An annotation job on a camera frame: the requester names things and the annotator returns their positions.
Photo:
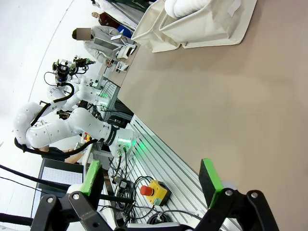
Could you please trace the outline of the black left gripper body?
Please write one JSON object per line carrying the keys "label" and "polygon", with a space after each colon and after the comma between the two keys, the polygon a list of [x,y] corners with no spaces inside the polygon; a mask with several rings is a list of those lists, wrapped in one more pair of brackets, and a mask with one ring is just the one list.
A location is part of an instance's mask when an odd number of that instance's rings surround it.
{"label": "black left gripper body", "polygon": [[69,76],[69,65],[68,64],[58,64],[57,69],[54,69],[56,83],[65,83]]}

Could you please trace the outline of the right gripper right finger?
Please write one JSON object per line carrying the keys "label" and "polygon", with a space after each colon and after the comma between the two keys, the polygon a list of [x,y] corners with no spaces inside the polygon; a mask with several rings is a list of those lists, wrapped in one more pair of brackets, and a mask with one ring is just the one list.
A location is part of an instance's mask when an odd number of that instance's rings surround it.
{"label": "right gripper right finger", "polygon": [[246,194],[223,186],[209,158],[200,163],[198,176],[208,210],[196,231],[218,231],[228,218],[234,218],[243,231],[278,231],[274,215],[262,191]]}

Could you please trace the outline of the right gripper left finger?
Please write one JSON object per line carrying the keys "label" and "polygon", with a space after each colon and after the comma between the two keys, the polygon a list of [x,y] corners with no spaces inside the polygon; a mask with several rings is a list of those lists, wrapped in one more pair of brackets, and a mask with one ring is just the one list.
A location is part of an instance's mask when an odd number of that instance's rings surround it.
{"label": "right gripper left finger", "polygon": [[87,231],[111,231],[97,211],[103,184],[102,165],[99,161],[92,161],[79,190],[62,198],[51,194],[41,197],[31,230],[65,231],[70,223],[80,222]]}

